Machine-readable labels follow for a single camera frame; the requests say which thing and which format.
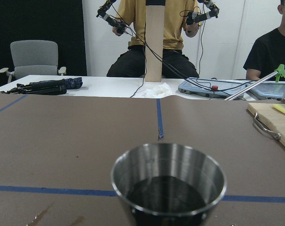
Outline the teach pendant with red button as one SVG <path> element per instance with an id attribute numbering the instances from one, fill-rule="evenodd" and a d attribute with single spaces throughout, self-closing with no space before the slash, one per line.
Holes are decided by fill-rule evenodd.
<path id="1" fill-rule="evenodd" d="M 178 91 L 188 95 L 198 95 L 209 98 L 227 98 L 247 87 L 250 81 L 200 79 L 190 77 L 184 80 Z"/>

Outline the grey office chair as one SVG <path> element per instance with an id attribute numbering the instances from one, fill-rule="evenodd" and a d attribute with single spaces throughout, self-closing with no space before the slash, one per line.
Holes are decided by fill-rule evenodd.
<path id="1" fill-rule="evenodd" d="M 6 74 L 8 83 L 13 78 L 27 75 L 65 75 L 66 67 L 58 68 L 58 45 L 49 40 L 20 40 L 10 44 L 14 71 L 0 69 Z"/>

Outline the steel jigger measuring cup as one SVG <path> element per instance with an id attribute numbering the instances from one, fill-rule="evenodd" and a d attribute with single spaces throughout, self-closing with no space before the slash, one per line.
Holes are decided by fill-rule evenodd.
<path id="1" fill-rule="evenodd" d="M 126 151 L 115 161 L 110 178 L 131 226 L 201 226 L 228 185 L 211 156 L 169 143 Z"/>

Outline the bamboo cutting board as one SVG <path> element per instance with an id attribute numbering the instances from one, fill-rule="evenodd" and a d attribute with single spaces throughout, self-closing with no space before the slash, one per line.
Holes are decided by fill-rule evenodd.
<path id="1" fill-rule="evenodd" d="M 274 104 L 267 103 L 249 103 L 248 111 L 255 116 L 270 131 L 281 135 L 279 142 L 285 147 L 285 114 L 273 107 Z"/>

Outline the person in black shirt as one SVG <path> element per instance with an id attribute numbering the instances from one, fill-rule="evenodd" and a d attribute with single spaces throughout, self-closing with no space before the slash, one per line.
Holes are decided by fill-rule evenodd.
<path id="1" fill-rule="evenodd" d="M 274 72 L 280 64 L 285 68 L 285 0 L 280 1 L 277 9 L 282 15 L 281 24 L 253 44 L 243 66 L 247 80 L 259 80 Z"/>

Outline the folded dark umbrella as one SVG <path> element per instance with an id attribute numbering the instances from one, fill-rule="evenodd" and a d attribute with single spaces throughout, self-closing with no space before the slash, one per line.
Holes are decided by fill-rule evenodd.
<path id="1" fill-rule="evenodd" d="M 82 85 L 82 77 L 30 82 L 27 85 L 18 83 L 15 88 L 0 91 L 0 94 L 62 95 L 68 89 L 79 89 Z"/>

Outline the white crumpled cloth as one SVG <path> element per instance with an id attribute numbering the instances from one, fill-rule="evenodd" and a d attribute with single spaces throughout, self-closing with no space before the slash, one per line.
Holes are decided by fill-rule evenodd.
<path id="1" fill-rule="evenodd" d="M 145 98 L 163 98 L 172 95 L 172 89 L 167 83 L 156 85 L 152 89 L 146 89 L 142 94 Z"/>

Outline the person in yellow shirt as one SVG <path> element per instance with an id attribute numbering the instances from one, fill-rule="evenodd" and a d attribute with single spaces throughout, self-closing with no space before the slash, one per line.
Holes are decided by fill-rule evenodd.
<path id="1" fill-rule="evenodd" d="M 199 3 L 209 11 L 202 14 Z M 116 17 L 107 14 L 112 4 L 107 0 L 97 16 L 111 25 L 115 35 L 121 36 L 131 25 L 134 35 L 107 77 L 144 76 L 146 81 L 199 77 L 194 64 L 182 53 L 181 33 L 193 38 L 202 21 L 218 16 L 219 8 L 212 0 L 122 0 Z"/>

